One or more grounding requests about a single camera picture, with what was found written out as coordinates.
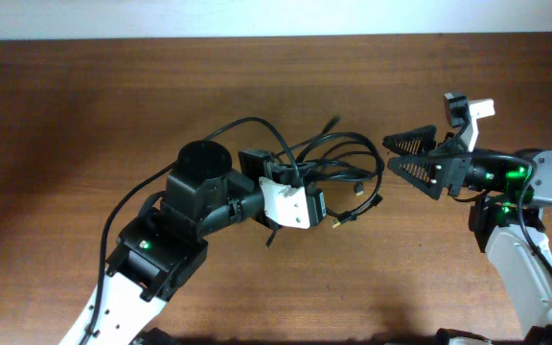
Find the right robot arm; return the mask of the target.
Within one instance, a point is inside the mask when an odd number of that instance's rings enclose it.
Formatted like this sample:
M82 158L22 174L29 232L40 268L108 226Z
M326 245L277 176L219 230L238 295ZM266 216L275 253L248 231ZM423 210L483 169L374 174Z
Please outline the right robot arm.
M481 149L478 122L495 115L494 101L450 92L444 105L452 128L444 141L435 126L386 136L395 154L387 167L433 199L476 193L469 228L511 298L524 343L552 344L552 253L542 220L552 207L552 149Z

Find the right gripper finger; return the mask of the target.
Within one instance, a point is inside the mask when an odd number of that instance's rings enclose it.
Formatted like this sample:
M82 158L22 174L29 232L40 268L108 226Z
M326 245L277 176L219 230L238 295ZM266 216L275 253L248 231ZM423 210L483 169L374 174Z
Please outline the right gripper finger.
M445 163L442 160L406 155L390 158L387 168L430 198L440 198L445 172Z
M436 126L422 126L406 132L385 136L382 145L400 155L423 155L436 147Z

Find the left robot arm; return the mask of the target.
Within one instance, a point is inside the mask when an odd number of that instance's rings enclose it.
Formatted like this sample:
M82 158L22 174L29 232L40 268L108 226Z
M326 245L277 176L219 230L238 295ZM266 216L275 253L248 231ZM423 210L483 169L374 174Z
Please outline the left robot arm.
M174 344L155 318L205 262L206 236L254 219L277 232L309 229L327 214L321 190L309 187L311 163L292 167L267 150L239 153L232 166L221 144L184 146L167 168L163 191L150 195L117 238L96 288L65 344Z

